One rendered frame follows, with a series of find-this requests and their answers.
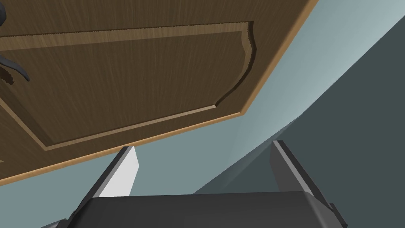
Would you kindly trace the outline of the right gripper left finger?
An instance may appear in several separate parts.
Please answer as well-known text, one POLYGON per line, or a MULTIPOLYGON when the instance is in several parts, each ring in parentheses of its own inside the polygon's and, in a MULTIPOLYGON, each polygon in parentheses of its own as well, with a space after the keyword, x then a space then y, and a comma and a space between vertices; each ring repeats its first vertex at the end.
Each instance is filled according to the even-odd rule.
POLYGON ((123 147, 83 199, 129 196, 139 169, 135 147, 123 147))

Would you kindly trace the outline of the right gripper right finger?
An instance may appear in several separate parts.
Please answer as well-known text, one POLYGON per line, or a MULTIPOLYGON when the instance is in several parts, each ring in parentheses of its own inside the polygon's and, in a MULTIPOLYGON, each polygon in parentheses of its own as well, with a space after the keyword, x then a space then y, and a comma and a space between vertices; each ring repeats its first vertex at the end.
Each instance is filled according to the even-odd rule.
POLYGON ((313 195, 327 208, 332 209, 318 186, 283 140, 272 141, 269 163, 281 192, 304 191, 313 195))

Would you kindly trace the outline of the brown wooden door leaf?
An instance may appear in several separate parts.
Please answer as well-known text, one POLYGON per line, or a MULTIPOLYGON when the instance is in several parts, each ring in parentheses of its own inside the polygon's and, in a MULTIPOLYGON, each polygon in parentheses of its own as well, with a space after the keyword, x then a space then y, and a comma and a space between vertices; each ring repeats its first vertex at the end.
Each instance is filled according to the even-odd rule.
POLYGON ((241 116, 319 0, 0 0, 0 186, 241 116))

